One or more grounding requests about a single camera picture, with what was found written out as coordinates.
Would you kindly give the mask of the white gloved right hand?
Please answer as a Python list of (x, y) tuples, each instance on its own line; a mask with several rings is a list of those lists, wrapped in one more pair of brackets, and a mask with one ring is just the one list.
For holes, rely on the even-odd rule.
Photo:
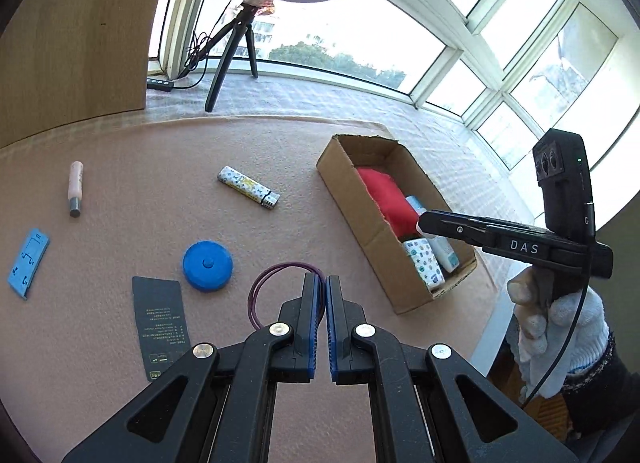
[(540, 292), (553, 281), (549, 270), (514, 266), (506, 282), (518, 324), (518, 345), (512, 350), (527, 397), (553, 397), (567, 379), (587, 375), (608, 348), (610, 328), (600, 295), (589, 289), (542, 305)]

